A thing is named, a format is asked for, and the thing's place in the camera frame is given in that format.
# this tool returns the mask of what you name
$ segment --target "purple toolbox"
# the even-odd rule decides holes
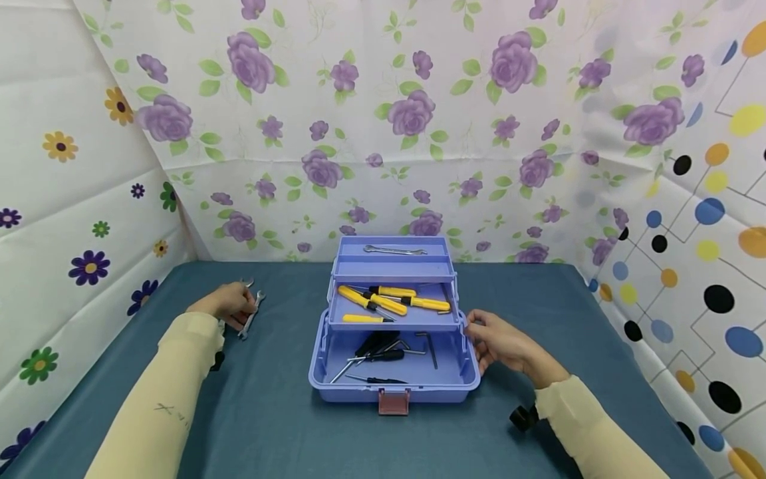
[[[367,252],[366,245],[421,250],[422,254]],[[383,310],[396,319],[393,323],[345,323],[342,318],[346,314],[381,315],[341,296],[338,293],[341,285],[412,289],[417,291],[417,298],[448,302],[450,312],[439,314],[407,306],[404,316]],[[327,291],[329,306],[322,312],[316,333],[309,368],[311,386],[328,402],[378,402],[379,412],[386,415],[406,415],[410,402],[462,402],[481,378],[473,345],[463,335],[466,317],[458,309],[457,301],[457,273],[446,238],[344,236],[332,265]],[[362,378],[396,379],[406,384],[368,384],[345,375],[331,383],[365,339],[379,330],[399,331],[398,339],[406,346],[426,353],[407,353],[395,361],[364,361],[350,366],[346,373]]]

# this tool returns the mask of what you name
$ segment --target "hand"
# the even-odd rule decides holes
[[[532,338],[494,313],[468,313],[466,335],[473,340],[479,372],[483,375],[495,361],[526,374],[536,389],[564,381],[569,372]]]
[[[217,290],[192,304],[187,313],[207,313],[220,317],[236,331],[241,331],[247,317],[255,311],[255,298],[244,283],[222,284]]]

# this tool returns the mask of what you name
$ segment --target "purple rose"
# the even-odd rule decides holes
[[[513,138],[516,136],[516,128],[519,128],[519,123],[516,121],[516,117],[511,115],[504,120],[500,120],[495,127],[495,136],[502,139]]]
[[[156,141],[181,141],[192,129],[192,109],[162,94],[154,97],[154,104],[139,108],[136,122],[148,130]]]
[[[330,129],[330,125],[323,121],[315,121],[312,123],[312,125],[309,127],[309,131],[311,132],[311,139],[314,141],[320,141],[325,137],[327,132]]]
[[[468,178],[466,181],[460,183],[460,194],[467,198],[476,198],[479,194],[479,190],[484,187],[484,184],[476,178]]]
[[[423,133],[434,117],[436,104],[426,92],[415,90],[406,100],[399,100],[388,110],[388,122],[394,125],[394,135],[413,136]]]
[[[548,257],[548,247],[532,243],[516,255],[516,263],[542,263]]]
[[[427,205],[428,203],[430,203],[430,193],[424,189],[419,189],[412,195],[414,196],[415,199],[417,199],[418,203],[422,203],[424,205]]]
[[[434,64],[430,60],[430,55],[420,50],[412,54],[412,64],[415,66],[415,74],[424,80],[430,77],[430,69]]]
[[[325,188],[335,188],[338,180],[343,178],[338,163],[331,162],[327,155],[321,149],[313,149],[308,155],[304,156],[303,171],[309,177],[309,181],[317,186]]]
[[[210,199],[219,205],[232,206],[234,204],[234,202],[231,201],[231,197],[226,193],[213,193],[210,195]]]
[[[168,75],[165,74],[168,68],[160,60],[157,60],[152,55],[143,54],[136,57],[136,61],[139,62],[139,66],[146,74],[149,75],[149,78],[161,84],[168,83]]]
[[[684,118],[678,97],[666,98],[657,105],[641,105],[623,120],[627,126],[623,138],[640,145],[659,145],[676,132]]]
[[[544,149],[536,149],[522,160],[519,179],[524,186],[540,188],[553,175],[553,160]]]
[[[235,241],[249,241],[255,238],[255,225],[252,217],[240,212],[232,212],[228,221],[223,226],[224,236],[234,238]]]
[[[697,83],[697,78],[703,73],[705,73],[705,60],[702,58],[702,55],[689,55],[683,61],[681,81],[686,85],[686,88],[689,88]]]
[[[237,79],[259,94],[266,91],[266,86],[274,83],[277,74],[271,59],[260,52],[255,38],[241,31],[230,36],[228,44],[226,53],[231,62],[231,71]]]
[[[595,88],[612,73],[612,66],[603,58],[596,58],[580,70],[580,88]]]
[[[335,80],[333,85],[337,91],[353,91],[356,86],[354,81],[359,78],[359,70],[348,61],[341,60],[332,67],[330,77]]]
[[[537,74],[537,57],[529,51],[531,46],[532,37],[525,31],[517,31],[497,41],[489,72],[498,87],[513,94],[523,84],[532,82]]]
[[[430,209],[422,212],[420,217],[410,223],[410,235],[415,236],[436,236],[441,231],[441,215],[432,212]]]

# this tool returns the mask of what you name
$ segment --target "arm sleeve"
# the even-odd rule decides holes
[[[86,479],[173,479],[202,381],[224,345],[218,320],[175,318],[117,412]]]
[[[584,479],[667,478],[577,376],[554,382],[536,395],[540,419],[548,419]]]

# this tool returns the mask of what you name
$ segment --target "toolbox latch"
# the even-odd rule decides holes
[[[410,414],[410,390],[386,392],[378,389],[378,414],[381,416],[406,416]]]

